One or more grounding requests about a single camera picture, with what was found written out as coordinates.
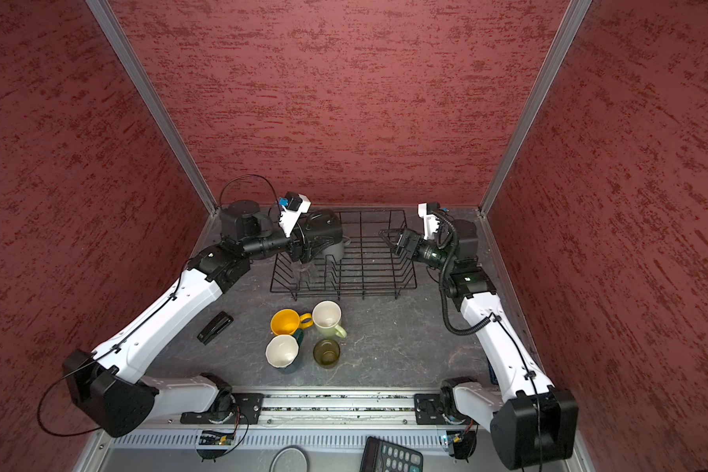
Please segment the clear glass tumbler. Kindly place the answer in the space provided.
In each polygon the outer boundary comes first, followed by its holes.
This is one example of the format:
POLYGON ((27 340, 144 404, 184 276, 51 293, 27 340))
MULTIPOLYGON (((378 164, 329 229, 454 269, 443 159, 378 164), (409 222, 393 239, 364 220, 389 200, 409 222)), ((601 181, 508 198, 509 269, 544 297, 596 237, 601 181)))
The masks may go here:
POLYGON ((292 274, 296 284, 300 288, 309 288, 313 286, 319 277, 318 269, 315 264, 293 264, 292 274))

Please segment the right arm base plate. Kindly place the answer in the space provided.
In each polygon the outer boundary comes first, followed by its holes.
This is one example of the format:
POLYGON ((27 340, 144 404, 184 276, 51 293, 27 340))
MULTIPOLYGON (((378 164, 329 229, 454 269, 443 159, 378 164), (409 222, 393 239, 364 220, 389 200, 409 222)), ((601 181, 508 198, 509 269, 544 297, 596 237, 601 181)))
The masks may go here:
POLYGON ((444 402, 438 393, 417 393, 413 396, 418 425, 468 426, 472 421, 485 428, 500 409, 493 395, 460 391, 454 402, 444 402))

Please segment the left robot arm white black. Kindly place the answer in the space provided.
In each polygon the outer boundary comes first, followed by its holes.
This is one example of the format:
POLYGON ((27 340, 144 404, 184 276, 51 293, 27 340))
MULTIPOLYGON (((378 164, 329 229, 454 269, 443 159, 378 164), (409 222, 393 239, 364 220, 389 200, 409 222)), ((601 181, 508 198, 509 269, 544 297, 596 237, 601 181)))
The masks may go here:
POLYGON ((157 379, 147 369, 157 355, 204 308, 218 300, 254 260, 292 253, 292 231, 311 206, 289 193, 272 223, 252 201, 238 201, 221 212, 218 243, 202 249, 177 281, 137 319, 93 352, 76 350, 63 363, 72 401, 112 438, 123 437, 147 420, 195 413, 212 423, 237 419, 232 388, 216 375, 157 379))

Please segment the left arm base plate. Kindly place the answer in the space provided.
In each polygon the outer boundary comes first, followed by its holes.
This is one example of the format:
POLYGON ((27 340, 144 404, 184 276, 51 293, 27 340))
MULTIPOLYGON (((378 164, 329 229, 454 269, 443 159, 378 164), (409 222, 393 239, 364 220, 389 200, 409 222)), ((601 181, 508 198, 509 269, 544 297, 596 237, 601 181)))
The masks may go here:
POLYGON ((222 393, 208 411, 186 412, 180 417, 184 425, 256 425, 262 412, 265 396, 262 393, 222 393))

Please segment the white ceramic mug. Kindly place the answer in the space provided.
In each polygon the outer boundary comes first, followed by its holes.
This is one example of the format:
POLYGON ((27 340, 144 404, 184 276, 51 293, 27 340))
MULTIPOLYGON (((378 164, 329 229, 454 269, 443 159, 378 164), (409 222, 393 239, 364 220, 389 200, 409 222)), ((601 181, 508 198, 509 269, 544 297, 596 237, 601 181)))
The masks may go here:
POLYGON ((351 239, 347 236, 343 236, 338 243, 334 243, 322 251, 323 258, 333 260, 335 263, 340 263, 350 243, 351 239))

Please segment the black mug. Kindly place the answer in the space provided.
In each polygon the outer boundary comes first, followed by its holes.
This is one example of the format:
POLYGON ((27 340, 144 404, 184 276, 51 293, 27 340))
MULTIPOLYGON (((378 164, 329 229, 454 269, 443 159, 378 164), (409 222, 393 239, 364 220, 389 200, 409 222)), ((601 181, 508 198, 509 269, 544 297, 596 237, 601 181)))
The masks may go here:
POLYGON ((300 256, 302 263, 310 263, 318 257, 323 258, 322 251, 338 243, 343 237, 342 223, 338 214, 327 208, 308 214, 304 221, 297 225, 296 232, 302 241, 300 256))

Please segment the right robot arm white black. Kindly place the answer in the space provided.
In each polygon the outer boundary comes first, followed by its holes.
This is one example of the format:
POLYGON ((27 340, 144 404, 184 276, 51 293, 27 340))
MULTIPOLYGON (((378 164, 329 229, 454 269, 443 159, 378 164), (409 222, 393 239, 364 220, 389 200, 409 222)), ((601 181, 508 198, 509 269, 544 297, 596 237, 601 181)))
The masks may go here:
POLYGON ((570 391, 554 386, 507 319, 497 288, 479 262, 475 224, 440 212, 423 221, 422 233, 386 229, 380 236, 397 257, 438 271, 444 325, 451 334, 479 339, 499 389, 490 395, 468 378, 447 380, 444 412, 489 432, 509 470, 571 458, 578 404, 570 391))

